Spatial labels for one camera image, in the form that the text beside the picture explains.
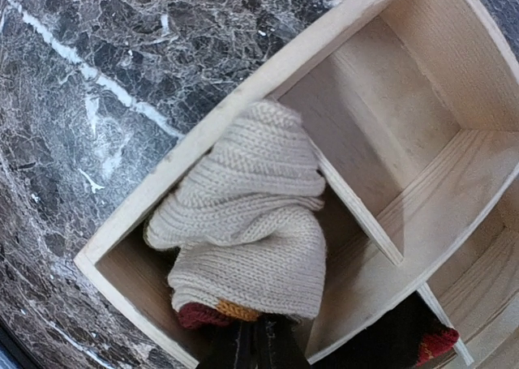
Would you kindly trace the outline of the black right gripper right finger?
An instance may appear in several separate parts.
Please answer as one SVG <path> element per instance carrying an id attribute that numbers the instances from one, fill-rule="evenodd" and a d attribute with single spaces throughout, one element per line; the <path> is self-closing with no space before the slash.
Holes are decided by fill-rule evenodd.
<path id="1" fill-rule="evenodd" d="M 310 369 L 293 330 L 294 322 L 284 316 L 258 319 L 258 368 Z"/>

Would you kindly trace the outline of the black argyle sock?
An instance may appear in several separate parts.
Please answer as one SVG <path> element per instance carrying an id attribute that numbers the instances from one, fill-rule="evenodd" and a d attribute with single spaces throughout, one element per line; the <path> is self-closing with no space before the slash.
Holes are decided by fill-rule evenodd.
<path id="1" fill-rule="evenodd" d="M 440 322 L 413 293 L 313 368 L 415 368 L 448 352 L 457 330 Z"/>

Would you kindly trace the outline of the beige striped sock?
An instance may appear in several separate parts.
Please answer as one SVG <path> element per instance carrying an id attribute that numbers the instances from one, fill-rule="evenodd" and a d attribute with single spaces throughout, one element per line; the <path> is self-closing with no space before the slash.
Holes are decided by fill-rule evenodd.
<path id="1" fill-rule="evenodd" d="M 179 323 L 314 319 L 326 270 L 315 217 L 325 186 L 297 112 L 273 101 L 243 110 L 144 226 L 151 248 L 178 251 L 167 281 Z"/>

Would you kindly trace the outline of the wooden compartment tray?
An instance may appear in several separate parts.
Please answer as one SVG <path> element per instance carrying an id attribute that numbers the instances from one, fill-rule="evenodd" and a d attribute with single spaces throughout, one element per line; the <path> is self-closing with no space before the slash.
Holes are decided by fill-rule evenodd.
<path id="1" fill-rule="evenodd" d="M 257 101 L 301 116 L 326 182 L 320 311 L 291 319 L 310 364 L 413 293 L 459 333 L 447 368 L 518 330 L 518 62 L 479 0 L 345 0 L 215 106 L 75 257 L 130 322 L 189 368 L 219 328 L 249 322 L 184 328 L 178 251 L 151 248 L 144 226 Z"/>

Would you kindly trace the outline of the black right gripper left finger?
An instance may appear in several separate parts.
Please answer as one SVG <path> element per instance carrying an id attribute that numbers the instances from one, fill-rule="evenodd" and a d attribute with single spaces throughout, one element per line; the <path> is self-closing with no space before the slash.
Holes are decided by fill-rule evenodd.
<path id="1" fill-rule="evenodd" d="M 252 333 L 254 324 L 233 322 L 219 328 L 209 351 L 197 369 L 247 369 L 252 364 Z"/>

